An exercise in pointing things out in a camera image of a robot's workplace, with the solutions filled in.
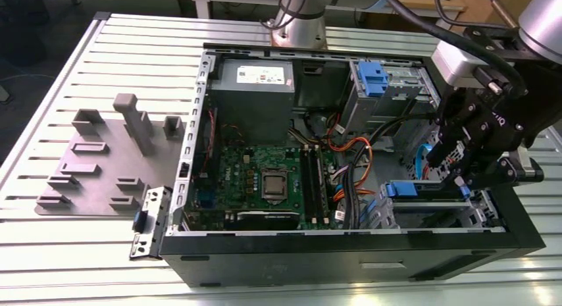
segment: label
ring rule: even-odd
[[[344,218],[346,218],[346,212],[335,211],[334,219],[343,221]]]
[[[237,67],[236,82],[239,84],[284,84],[283,67]]]
[[[339,124],[336,124],[336,125],[334,126],[334,129],[335,129],[335,131],[336,131],[338,133],[340,133],[340,134],[343,134],[343,132],[346,131],[346,129],[343,128],[343,126],[342,126],[342,125],[339,125]]]

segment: side panel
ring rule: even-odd
[[[498,251],[347,251],[164,255],[189,287],[442,280],[495,260]]]

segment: green circuit board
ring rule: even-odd
[[[195,220],[203,230],[221,230],[220,222],[224,213],[232,211],[299,213],[299,229],[331,229],[331,223],[311,223],[304,219],[299,154],[299,148],[295,147],[225,146],[221,148],[217,187],[212,193],[200,191],[196,195],[196,203],[208,201],[212,206],[207,204],[204,208],[189,212],[189,218],[196,216]],[[322,153],[322,161],[326,169],[335,167],[335,156],[331,151]],[[269,170],[286,176],[286,199],[279,203],[263,199],[263,173]]]

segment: open computer tower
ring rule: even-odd
[[[346,224],[359,144],[327,141],[434,112],[444,86],[428,59],[205,45],[176,183],[147,193],[131,258],[164,259],[189,286],[274,286],[440,280],[544,247],[510,186],[432,193],[463,147],[419,173],[428,120],[372,144]]]

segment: ram slot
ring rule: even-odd
[[[322,168],[319,166],[318,152],[310,151],[310,180],[312,181],[312,199],[314,210],[316,212],[316,220],[319,223],[324,221],[324,206],[322,204]]]
[[[322,203],[322,217],[323,221],[327,224],[328,208],[327,208],[327,192],[326,192],[326,172],[324,172],[324,157],[322,156],[322,149],[319,146],[315,147],[316,150],[316,167],[318,167],[318,182],[319,182],[319,192],[320,192],[320,203]]]
[[[304,197],[304,218],[307,222],[311,222],[315,218],[315,204],[312,197],[312,183],[310,176],[310,163],[308,163],[310,151],[308,149],[300,150],[300,182],[302,182],[302,194]]]

